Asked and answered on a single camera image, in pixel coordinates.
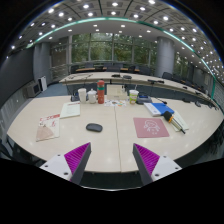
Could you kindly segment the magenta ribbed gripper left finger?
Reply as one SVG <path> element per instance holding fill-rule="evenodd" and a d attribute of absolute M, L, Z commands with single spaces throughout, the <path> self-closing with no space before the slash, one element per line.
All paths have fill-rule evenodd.
<path fill-rule="evenodd" d="M 41 169 L 79 185 L 90 154 L 91 143 L 86 143 L 66 154 L 55 155 Z"/>

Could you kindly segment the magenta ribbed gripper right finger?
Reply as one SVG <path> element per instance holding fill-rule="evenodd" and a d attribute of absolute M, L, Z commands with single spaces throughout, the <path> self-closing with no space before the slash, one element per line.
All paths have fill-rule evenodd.
<path fill-rule="evenodd" d="M 133 144 L 133 155 L 143 185 L 148 185 L 181 170 L 181 167 L 168 156 L 159 156 L 136 143 Z"/>

